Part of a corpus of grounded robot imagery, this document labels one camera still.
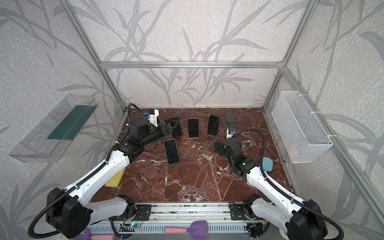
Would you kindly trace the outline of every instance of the white-framed smartphone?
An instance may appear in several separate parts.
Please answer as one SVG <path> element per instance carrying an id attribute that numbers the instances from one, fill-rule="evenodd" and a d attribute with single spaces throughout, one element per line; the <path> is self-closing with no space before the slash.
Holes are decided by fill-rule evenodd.
<path id="1" fill-rule="evenodd" d="M 188 136 L 191 139 L 199 138 L 199 119 L 188 119 Z"/>
<path id="2" fill-rule="evenodd" d="M 164 140 L 164 149 L 167 155 L 168 164 L 180 162 L 179 150 L 177 149 L 176 139 Z"/>

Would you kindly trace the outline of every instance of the black smartphone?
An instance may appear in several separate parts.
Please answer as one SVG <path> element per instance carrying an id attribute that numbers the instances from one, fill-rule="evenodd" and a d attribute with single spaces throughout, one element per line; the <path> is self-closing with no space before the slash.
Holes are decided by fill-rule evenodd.
<path id="1" fill-rule="evenodd" d="M 188 119 L 188 135 L 189 138 L 199 138 L 199 119 L 189 118 Z"/>
<path id="2" fill-rule="evenodd" d="M 220 123 L 220 117 L 209 116 L 207 134 L 216 136 L 218 131 L 218 124 Z"/>
<path id="3" fill-rule="evenodd" d="M 177 124 L 175 130 L 172 132 L 172 136 L 177 137 L 177 136 L 183 135 L 183 133 L 181 131 L 181 124 L 180 124 L 179 117 L 172 117 L 172 118 L 169 118 L 169 120 L 174 120 L 174 121 L 169 122 L 169 124 L 171 125 L 172 128 L 175 126 L 175 124 Z"/>
<path id="4" fill-rule="evenodd" d="M 179 151 L 177 149 L 176 140 L 174 138 L 164 140 L 164 148 L 166 150 L 168 164 L 180 162 Z"/>

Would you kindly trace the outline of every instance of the mesh basket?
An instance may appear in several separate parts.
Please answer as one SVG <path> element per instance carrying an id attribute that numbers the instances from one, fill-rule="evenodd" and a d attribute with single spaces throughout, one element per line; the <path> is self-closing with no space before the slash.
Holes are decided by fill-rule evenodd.
<path id="1" fill-rule="evenodd" d="M 298 91 L 282 91 L 272 116 L 293 163 L 313 162 L 333 145 Z"/>

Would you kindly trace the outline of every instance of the purple spatula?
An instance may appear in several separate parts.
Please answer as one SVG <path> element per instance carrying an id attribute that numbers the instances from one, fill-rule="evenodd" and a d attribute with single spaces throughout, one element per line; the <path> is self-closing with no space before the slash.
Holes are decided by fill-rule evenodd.
<path id="1" fill-rule="evenodd" d="M 194 240 L 206 240 L 208 238 L 208 223 L 207 221 L 195 221 L 189 228 L 181 227 L 166 227 L 165 234 L 174 233 L 189 233 Z"/>

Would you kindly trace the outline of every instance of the brown table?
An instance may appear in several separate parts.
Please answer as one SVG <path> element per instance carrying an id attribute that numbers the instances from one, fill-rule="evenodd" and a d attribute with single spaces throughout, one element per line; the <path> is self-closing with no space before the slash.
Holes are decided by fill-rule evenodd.
<path id="1" fill-rule="evenodd" d="M 140 116 L 136 109 L 131 111 L 132 119 Z M 183 135 L 176 137 L 180 162 L 175 166 L 168 165 L 163 140 L 173 137 L 166 136 L 158 142 L 154 151 L 142 153 L 127 167 L 118 188 L 103 186 L 92 198 L 93 202 L 111 199 L 120 194 L 125 194 L 136 202 L 243 201 L 253 193 L 267 199 L 256 188 L 233 174 L 225 157 L 214 153 L 215 142 L 226 137 L 222 122 L 227 112 L 236 114 L 237 131 L 258 128 L 266 134 L 265 157 L 274 161 L 273 170 L 268 174 L 289 189 L 283 166 L 260 108 L 167 108 L 159 109 L 159 112 L 162 122 L 169 117 L 180 117 Z M 217 136 L 207 135 L 209 115 L 220 116 Z M 188 118 L 199 119 L 199 139 L 188 138 Z M 119 139 L 126 129 L 124 124 Z M 261 136 L 255 132 L 244 132 L 237 139 L 241 142 L 244 155 L 259 163 Z M 151 150 L 154 146 L 155 143 L 148 144 L 146 150 Z"/>

